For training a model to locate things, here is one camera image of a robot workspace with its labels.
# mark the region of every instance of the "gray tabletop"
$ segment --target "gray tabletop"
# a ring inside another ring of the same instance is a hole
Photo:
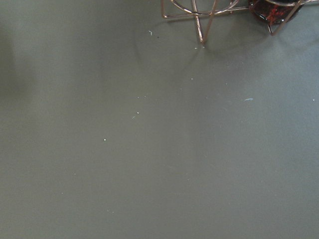
[[[318,10],[2,0],[0,238],[318,238]]]

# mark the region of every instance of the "rose gold metal frame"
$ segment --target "rose gold metal frame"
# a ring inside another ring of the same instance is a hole
[[[180,14],[173,14],[173,15],[167,15],[165,12],[165,1],[170,1],[175,7],[179,8],[180,10],[184,11],[184,13]],[[266,0],[270,3],[280,5],[280,6],[293,6],[293,9],[288,14],[288,16],[285,18],[285,20],[273,31],[272,26],[268,24],[268,31],[269,33],[274,36],[276,35],[283,27],[284,25],[291,19],[293,14],[298,10],[298,8],[301,5],[304,5],[308,2],[319,2],[319,0],[299,0],[295,3],[282,3],[277,0]],[[219,0],[212,0],[212,7],[209,11],[198,11],[196,0],[192,0],[192,7],[193,10],[190,10],[183,5],[181,5],[177,0],[160,0],[160,6],[161,6],[161,15],[165,19],[171,19],[171,18],[178,18],[178,17],[194,17],[196,21],[196,27],[197,27],[197,33],[199,37],[199,41],[201,44],[204,44],[207,41],[208,33],[211,28],[213,19],[215,16],[221,15],[221,14],[232,14],[236,11],[243,11],[248,10],[249,7],[247,6],[241,6],[237,7],[237,3],[239,0],[231,0],[230,4],[225,7],[224,9],[217,10],[217,5],[219,3]],[[208,17],[208,24],[206,26],[205,31],[203,31],[201,24],[200,24],[200,17]]]

